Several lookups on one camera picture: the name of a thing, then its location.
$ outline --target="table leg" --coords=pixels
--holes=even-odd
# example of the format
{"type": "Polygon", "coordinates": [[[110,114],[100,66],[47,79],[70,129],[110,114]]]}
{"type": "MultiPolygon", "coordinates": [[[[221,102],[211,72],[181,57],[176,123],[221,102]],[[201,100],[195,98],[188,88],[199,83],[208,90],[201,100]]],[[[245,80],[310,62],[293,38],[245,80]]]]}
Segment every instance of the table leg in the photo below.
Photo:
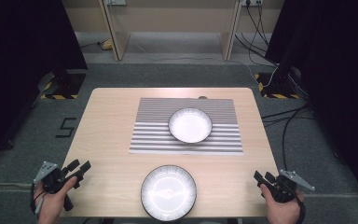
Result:
{"type": "Polygon", "coordinates": [[[114,221],[115,221],[115,219],[111,218],[111,217],[104,218],[102,224],[113,224],[114,221]]]}
{"type": "Polygon", "coordinates": [[[180,224],[180,220],[171,221],[171,222],[161,222],[161,224],[180,224]]]}
{"type": "Polygon", "coordinates": [[[238,220],[236,218],[228,218],[227,224],[238,224],[238,220]]]}

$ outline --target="black and white striped mat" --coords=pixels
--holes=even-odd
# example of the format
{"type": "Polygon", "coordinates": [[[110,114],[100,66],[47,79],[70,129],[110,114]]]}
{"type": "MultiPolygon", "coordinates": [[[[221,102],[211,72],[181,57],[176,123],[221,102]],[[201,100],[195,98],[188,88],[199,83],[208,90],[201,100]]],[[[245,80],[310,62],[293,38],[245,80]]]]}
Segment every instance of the black and white striped mat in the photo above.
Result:
{"type": "Polygon", "coordinates": [[[138,108],[130,153],[243,155],[233,100],[142,98],[138,108]],[[182,108],[197,108],[212,120],[211,134],[199,143],[184,143],[170,133],[171,115],[182,108]]]}

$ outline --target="handheld controller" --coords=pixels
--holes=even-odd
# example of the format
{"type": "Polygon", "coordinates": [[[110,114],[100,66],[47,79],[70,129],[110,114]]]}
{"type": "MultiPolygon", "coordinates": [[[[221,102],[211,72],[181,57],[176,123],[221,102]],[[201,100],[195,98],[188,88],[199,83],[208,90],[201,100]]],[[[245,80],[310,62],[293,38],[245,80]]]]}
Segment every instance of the handheld controller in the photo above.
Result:
{"type": "Polygon", "coordinates": [[[258,187],[260,187],[261,184],[267,186],[277,203],[288,203],[296,198],[298,206],[300,207],[300,216],[296,224],[303,222],[305,217],[305,205],[296,196],[297,184],[311,190],[315,190],[315,187],[303,180],[295,171],[280,170],[280,175],[277,177],[269,172],[266,172],[266,175],[263,177],[260,173],[255,171],[254,178],[257,180],[258,187]]]}
{"type": "MultiPolygon", "coordinates": [[[[74,172],[73,174],[68,175],[69,172],[75,170],[75,168],[80,164],[79,160],[72,161],[67,167],[63,167],[62,169],[58,168],[57,164],[44,161],[42,167],[34,179],[34,182],[31,186],[31,210],[33,213],[36,211],[35,199],[34,199],[34,185],[41,181],[43,185],[43,190],[46,193],[55,194],[63,187],[63,185],[73,176],[77,177],[77,181],[74,185],[74,189],[80,187],[79,182],[83,180],[83,175],[88,171],[91,167],[90,162],[87,161],[83,165],[80,166],[79,170],[74,172]]],[[[70,211],[74,206],[68,195],[65,195],[63,207],[65,211],[70,211]]]]}

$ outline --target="hand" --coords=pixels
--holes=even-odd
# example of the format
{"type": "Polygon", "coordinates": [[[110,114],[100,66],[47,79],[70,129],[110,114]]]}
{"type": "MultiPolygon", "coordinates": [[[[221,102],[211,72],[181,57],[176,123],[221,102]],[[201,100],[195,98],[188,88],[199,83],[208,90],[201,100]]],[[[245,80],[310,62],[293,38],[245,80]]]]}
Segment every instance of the hand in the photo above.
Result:
{"type": "MultiPolygon", "coordinates": [[[[60,219],[60,213],[63,208],[63,200],[65,198],[66,193],[74,186],[74,184],[77,181],[77,177],[74,176],[70,178],[65,185],[62,186],[60,191],[58,191],[55,194],[49,194],[47,193],[43,197],[43,205],[39,213],[39,224],[56,224],[58,223],[60,219]]],[[[37,185],[36,191],[34,193],[34,197],[39,195],[43,192],[43,187],[39,183],[37,185]]],[[[39,203],[39,200],[42,198],[42,195],[40,195],[36,201],[35,204],[39,203]]]]}
{"type": "MultiPolygon", "coordinates": [[[[288,203],[277,203],[264,184],[260,185],[260,189],[266,199],[267,219],[270,224],[295,224],[300,216],[300,207],[297,200],[293,199],[288,203]]],[[[296,195],[301,202],[304,202],[304,195],[296,191],[296,195]]]]}

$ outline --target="wire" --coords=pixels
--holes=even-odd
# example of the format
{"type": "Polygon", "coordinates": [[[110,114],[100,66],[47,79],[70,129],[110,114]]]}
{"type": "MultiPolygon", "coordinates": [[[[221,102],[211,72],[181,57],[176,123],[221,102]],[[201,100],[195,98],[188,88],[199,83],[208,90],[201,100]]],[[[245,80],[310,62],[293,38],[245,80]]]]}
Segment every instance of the wire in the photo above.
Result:
{"type": "Polygon", "coordinates": [[[138,47],[139,49],[143,50],[144,53],[147,53],[145,49],[141,48],[135,41],[133,41],[133,43],[136,45],[136,47],[138,47]]]}
{"type": "Polygon", "coordinates": [[[301,107],[292,115],[292,117],[290,117],[290,119],[287,120],[286,124],[284,125],[283,135],[282,135],[282,157],[283,157],[283,167],[284,167],[284,170],[287,170],[286,153],[285,153],[285,148],[284,148],[284,137],[285,137],[285,135],[286,135],[287,126],[289,125],[290,120],[292,120],[300,110],[302,110],[303,108],[305,108],[305,107],[307,107],[307,106],[308,106],[308,104],[301,106],[301,107]]]}
{"type": "Polygon", "coordinates": [[[34,202],[36,202],[36,199],[40,197],[40,195],[42,195],[43,193],[46,193],[44,190],[42,192],[40,192],[35,198],[34,198],[34,202]]]}
{"type": "Polygon", "coordinates": [[[303,223],[305,214],[306,214],[305,204],[303,202],[301,202],[301,200],[298,198],[297,194],[295,192],[293,192],[293,190],[290,189],[284,182],[281,182],[280,184],[283,184],[285,186],[285,188],[288,189],[290,191],[290,193],[295,196],[298,206],[300,207],[300,217],[298,218],[298,221],[296,222],[296,224],[303,223]]]}
{"type": "Polygon", "coordinates": [[[256,34],[259,34],[260,37],[264,40],[264,42],[265,42],[266,45],[268,46],[268,45],[269,45],[269,42],[267,41],[267,39],[264,38],[264,36],[261,35],[260,31],[258,30],[258,25],[255,24],[255,20],[253,19],[253,16],[252,16],[251,12],[249,11],[249,8],[247,7],[246,10],[248,11],[249,17],[251,18],[252,23],[253,23],[254,26],[255,26],[255,33],[256,33],[256,34]]]}
{"type": "MultiPolygon", "coordinates": [[[[267,127],[269,127],[269,126],[271,126],[271,125],[274,125],[274,124],[279,123],[279,122],[281,122],[281,121],[284,121],[284,120],[286,120],[286,119],[290,119],[290,118],[282,118],[282,119],[276,119],[276,120],[263,121],[263,122],[266,122],[266,123],[269,123],[269,122],[270,122],[270,124],[267,124],[267,125],[265,125],[264,127],[267,128],[267,127]]],[[[295,117],[295,119],[313,119],[313,118],[295,117]]]]}
{"type": "Polygon", "coordinates": [[[34,204],[34,182],[31,184],[30,207],[31,211],[34,213],[34,210],[36,209],[36,205],[34,204]]]}
{"type": "Polygon", "coordinates": [[[243,36],[243,33],[241,33],[241,36],[242,36],[242,38],[246,41],[246,43],[248,43],[248,44],[249,44],[250,46],[252,46],[253,48],[259,49],[259,50],[261,50],[261,51],[263,51],[263,52],[266,52],[266,50],[261,49],[261,48],[259,48],[258,46],[252,45],[251,42],[249,42],[249,41],[245,38],[245,36],[243,36]]]}
{"type": "Polygon", "coordinates": [[[291,80],[290,82],[290,87],[292,88],[292,90],[301,98],[305,99],[305,100],[309,100],[308,97],[308,93],[306,91],[304,91],[296,82],[295,80],[292,78],[292,76],[289,74],[288,76],[291,80]],[[299,89],[302,93],[306,94],[307,96],[303,96],[302,94],[299,94],[298,91],[296,89],[299,89]]]}
{"type": "Polygon", "coordinates": [[[86,220],[83,221],[83,224],[86,224],[88,221],[90,221],[90,217],[89,218],[86,218],[86,220]]]}
{"type": "MultiPolygon", "coordinates": [[[[258,30],[259,25],[260,25],[260,22],[257,24],[256,30],[258,30]]],[[[257,36],[257,33],[254,34],[254,37],[252,38],[251,45],[249,46],[249,49],[252,49],[252,45],[255,42],[255,37],[256,36],[257,36]]],[[[252,59],[252,56],[251,56],[251,51],[250,50],[248,50],[248,55],[249,55],[249,59],[254,63],[254,61],[252,59]]]]}
{"type": "Polygon", "coordinates": [[[290,112],[295,112],[295,111],[297,111],[297,110],[300,109],[300,108],[302,108],[302,106],[299,107],[299,108],[297,108],[297,109],[291,109],[291,110],[286,110],[286,111],[283,111],[283,112],[280,112],[280,113],[277,113],[277,114],[266,115],[266,116],[261,117],[261,119],[276,117],[276,116],[280,116],[280,115],[282,115],[282,114],[287,114],[287,113],[290,113],[290,112]]]}
{"type": "Polygon", "coordinates": [[[243,65],[246,66],[246,68],[249,70],[250,72],[250,76],[251,78],[255,81],[255,83],[258,85],[259,83],[257,82],[257,80],[255,79],[254,76],[252,76],[252,69],[251,67],[246,64],[243,63],[241,61],[236,61],[236,60],[223,60],[223,59],[216,59],[216,58],[192,58],[192,57],[180,57],[180,58],[159,58],[159,59],[154,59],[154,58],[144,58],[144,59],[148,59],[148,60],[153,60],[153,61],[164,61],[164,60],[185,60],[185,59],[190,59],[190,60],[215,60],[215,61],[219,61],[219,62],[224,62],[224,63],[241,63],[243,65]]]}
{"type": "Polygon", "coordinates": [[[274,71],[272,72],[271,77],[269,78],[269,81],[268,81],[267,85],[262,85],[261,82],[259,83],[259,85],[262,86],[262,87],[268,87],[269,84],[271,84],[272,79],[274,78],[275,72],[277,71],[277,69],[278,69],[278,67],[276,67],[276,68],[274,69],[274,71]]]}
{"type": "Polygon", "coordinates": [[[246,46],[242,41],[240,41],[240,43],[241,43],[246,49],[248,49],[248,50],[250,50],[251,52],[255,53],[256,55],[258,55],[259,57],[263,58],[263,59],[266,60],[267,62],[272,63],[273,65],[275,65],[274,67],[278,67],[278,65],[277,65],[275,62],[273,62],[273,61],[267,59],[267,58],[266,58],[264,55],[262,55],[261,53],[255,51],[255,50],[252,49],[252,48],[249,48],[249,47],[246,46]]]}
{"type": "Polygon", "coordinates": [[[264,36],[264,39],[266,40],[266,44],[268,46],[269,42],[267,41],[266,33],[264,32],[263,21],[261,20],[261,15],[263,14],[263,6],[261,6],[261,3],[259,1],[256,1],[256,2],[258,5],[258,16],[259,16],[259,22],[261,24],[261,30],[263,31],[263,36],[264,36]]]}
{"type": "Polygon", "coordinates": [[[101,44],[104,43],[104,42],[106,42],[108,39],[109,39],[109,38],[105,39],[103,42],[99,42],[99,41],[98,41],[97,43],[91,43],[91,44],[88,44],[88,45],[83,45],[83,46],[81,46],[80,48],[83,49],[83,48],[85,48],[85,47],[88,47],[88,46],[91,46],[91,45],[96,44],[96,45],[98,45],[98,46],[100,47],[100,49],[103,49],[103,48],[101,48],[101,44]]]}

